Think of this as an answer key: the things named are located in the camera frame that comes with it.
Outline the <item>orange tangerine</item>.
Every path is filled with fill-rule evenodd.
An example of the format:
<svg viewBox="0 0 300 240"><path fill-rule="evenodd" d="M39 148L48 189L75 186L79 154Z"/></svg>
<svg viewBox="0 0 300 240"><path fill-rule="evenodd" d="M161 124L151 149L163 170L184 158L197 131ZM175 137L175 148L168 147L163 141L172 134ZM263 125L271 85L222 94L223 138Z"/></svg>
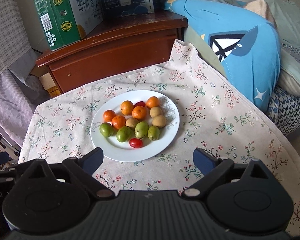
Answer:
<svg viewBox="0 0 300 240"><path fill-rule="evenodd" d="M115 116L116 113L113 110L109 109L103 113L103 120L104 122L111 122Z"/></svg>
<svg viewBox="0 0 300 240"><path fill-rule="evenodd" d="M120 110L123 115L132 115L133 109L134 104L129 100L122 102L120 105Z"/></svg>
<svg viewBox="0 0 300 240"><path fill-rule="evenodd" d="M147 109L143 106L136 106L132 110L132 117L139 121L145 120L147 117Z"/></svg>
<svg viewBox="0 0 300 240"><path fill-rule="evenodd" d="M160 100L156 96L151 96L146 101L147 108L151 109L153 107L159 107L160 106Z"/></svg>
<svg viewBox="0 0 300 240"><path fill-rule="evenodd" d="M112 118L111 124L115 129L119 130L120 128L125 127L126 119L122 115L116 115Z"/></svg>

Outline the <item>checkered grey bed sheet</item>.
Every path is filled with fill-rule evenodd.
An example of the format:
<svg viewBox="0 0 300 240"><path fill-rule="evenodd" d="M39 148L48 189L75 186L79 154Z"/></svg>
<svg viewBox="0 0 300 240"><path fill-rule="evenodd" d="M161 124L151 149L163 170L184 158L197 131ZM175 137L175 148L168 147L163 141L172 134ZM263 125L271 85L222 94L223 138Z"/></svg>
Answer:
<svg viewBox="0 0 300 240"><path fill-rule="evenodd" d="M0 0L0 134L12 146L23 144L36 107L50 98L30 74L36 59L16 0Z"/></svg>

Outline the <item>red cherry tomato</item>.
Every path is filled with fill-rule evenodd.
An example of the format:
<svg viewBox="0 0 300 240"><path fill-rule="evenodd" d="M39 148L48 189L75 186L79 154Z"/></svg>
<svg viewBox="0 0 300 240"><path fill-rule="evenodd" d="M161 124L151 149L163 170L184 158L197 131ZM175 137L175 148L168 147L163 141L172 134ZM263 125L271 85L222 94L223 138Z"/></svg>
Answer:
<svg viewBox="0 0 300 240"><path fill-rule="evenodd" d="M139 138L132 138L129 141L129 145L132 148L142 148L143 147L143 141Z"/></svg>
<svg viewBox="0 0 300 240"><path fill-rule="evenodd" d="M145 107L146 106L146 103L144 101L139 101L137 102L134 107L137 107L137 106L142 106L142 107Z"/></svg>

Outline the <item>open cardboard box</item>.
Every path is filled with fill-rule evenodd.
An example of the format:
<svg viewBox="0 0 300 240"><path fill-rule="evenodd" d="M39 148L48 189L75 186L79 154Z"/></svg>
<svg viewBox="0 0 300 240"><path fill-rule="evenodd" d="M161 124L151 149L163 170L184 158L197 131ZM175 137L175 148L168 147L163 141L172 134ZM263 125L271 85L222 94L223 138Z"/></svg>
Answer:
<svg viewBox="0 0 300 240"><path fill-rule="evenodd" d="M55 84L49 69L46 66L38 67L37 65L31 70L30 74L39 78L43 88L49 93L52 98L61 95L61 92Z"/></svg>

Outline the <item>brown longan fruit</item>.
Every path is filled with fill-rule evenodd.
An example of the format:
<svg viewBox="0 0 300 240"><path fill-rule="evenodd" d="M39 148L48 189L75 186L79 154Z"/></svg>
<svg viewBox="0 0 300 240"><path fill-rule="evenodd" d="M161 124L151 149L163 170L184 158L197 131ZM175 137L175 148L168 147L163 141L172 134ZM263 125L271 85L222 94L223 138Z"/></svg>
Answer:
<svg viewBox="0 0 300 240"><path fill-rule="evenodd" d="M166 118L163 115L157 115L152 120L152 125L157 126L158 128L163 128L166 126Z"/></svg>
<svg viewBox="0 0 300 240"><path fill-rule="evenodd" d="M139 123L139 120L137 120L136 118L129 118L126 120L126 126L131 128L132 130L134 130L137 126L137 124Z"/></svg>
<svg viewBox="0 0 300 240"><path fill-rule="evenodd" d="M157 107L152 107L149 111L149 114L152 118L154 118L156 116L163 115L163 112L161 108L157 106Z"/></svg>

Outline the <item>green milk carton box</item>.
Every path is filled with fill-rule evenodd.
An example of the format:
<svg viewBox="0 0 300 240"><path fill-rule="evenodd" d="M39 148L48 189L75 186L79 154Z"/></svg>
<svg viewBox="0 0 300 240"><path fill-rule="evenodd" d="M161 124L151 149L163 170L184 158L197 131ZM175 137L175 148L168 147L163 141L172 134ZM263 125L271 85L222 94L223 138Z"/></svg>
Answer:
<svg viewBox="0 0 300 240"><path fill-rule="evenodd" d="M103 21L100 0L34 0L50 50L84 39Z"/></svg>

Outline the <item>blue plush pillow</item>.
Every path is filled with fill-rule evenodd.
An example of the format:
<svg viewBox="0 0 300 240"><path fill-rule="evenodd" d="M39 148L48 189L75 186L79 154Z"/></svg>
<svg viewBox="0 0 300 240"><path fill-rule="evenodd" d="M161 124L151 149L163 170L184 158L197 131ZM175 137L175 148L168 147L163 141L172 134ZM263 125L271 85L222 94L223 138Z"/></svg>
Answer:
<svg viewBox="0 0 300 240"><path fill-rule="evenodd" d="M185 16L212 49L227 80L266 112L280 75L280 41L272 23L234 5L167 0L164 9Z"/></svg>

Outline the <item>houndstooth blue cushion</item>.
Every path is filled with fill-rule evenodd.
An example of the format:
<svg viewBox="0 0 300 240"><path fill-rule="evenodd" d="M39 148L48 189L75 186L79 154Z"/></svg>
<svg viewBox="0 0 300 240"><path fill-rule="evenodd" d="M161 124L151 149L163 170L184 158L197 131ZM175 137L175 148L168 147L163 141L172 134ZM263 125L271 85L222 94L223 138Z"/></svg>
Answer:
<svg viewBox="0 0 300 240"><path fill-rule="evenodd" d="M284 134L300 131L300 96L276 86L269 100L266 116Z"/></svg>

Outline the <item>dark wooden cabinet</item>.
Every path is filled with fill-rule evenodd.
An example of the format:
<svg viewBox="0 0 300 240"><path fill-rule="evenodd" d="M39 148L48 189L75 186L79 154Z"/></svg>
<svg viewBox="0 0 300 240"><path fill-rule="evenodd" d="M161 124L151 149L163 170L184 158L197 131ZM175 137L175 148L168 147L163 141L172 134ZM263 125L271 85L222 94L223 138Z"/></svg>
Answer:
<svg viewBox="0 0 300 240"><path fill-rule="evenodd" d="M36 61L47 67L61 93L102 78L166 62L186 17L168 11L103 22L87 37Z"/></svg>

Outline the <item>white ceramic plate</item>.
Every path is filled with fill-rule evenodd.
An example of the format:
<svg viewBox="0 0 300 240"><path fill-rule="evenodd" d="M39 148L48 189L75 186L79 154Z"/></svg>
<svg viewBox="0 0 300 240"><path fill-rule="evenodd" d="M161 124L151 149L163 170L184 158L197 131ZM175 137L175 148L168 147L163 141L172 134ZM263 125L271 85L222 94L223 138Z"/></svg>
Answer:
<svg viewBox="0 0 300 240"><path fill-rule="evenodd" d="M143 161L172 143L179 123L179 111L171 99L158 92L136 90L114 97L97 111L91 140L111 160Z"/></svg>

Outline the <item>green jujube fruit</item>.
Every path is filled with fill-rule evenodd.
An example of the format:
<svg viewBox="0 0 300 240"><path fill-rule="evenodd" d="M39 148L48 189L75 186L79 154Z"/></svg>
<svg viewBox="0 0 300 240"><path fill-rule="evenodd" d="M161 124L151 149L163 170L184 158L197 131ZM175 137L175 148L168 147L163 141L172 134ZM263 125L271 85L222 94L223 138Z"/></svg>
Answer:
<svg viewBox="0 0 300 240"><path fill-rule="evenodd" d="M151 126L148 129L148 138L151 141L158 140L160 137L160 129L157 126Z"/></svg>
<svg viewBox="0 0 300 240"><path fill-rule="evenodd" d="M149 129L149 124L146 121L139 122L135 127L135 137L138 139L143 139L147 136Z"/></svg>
<svg viewBox="0 0 300 240"><path fill-rule="evenodd" d="M99 131L104 137L111 137L114 134L114 128L113 126L108 123L104 122L99 126Z"/></svg>
<svg viewBox="0 0 300 240"><path fill-rule="evenodd" d="M127 126L123 126L117 131L116 139L118 142L126 142L131 135L132 135L132 130Z"/></svg>

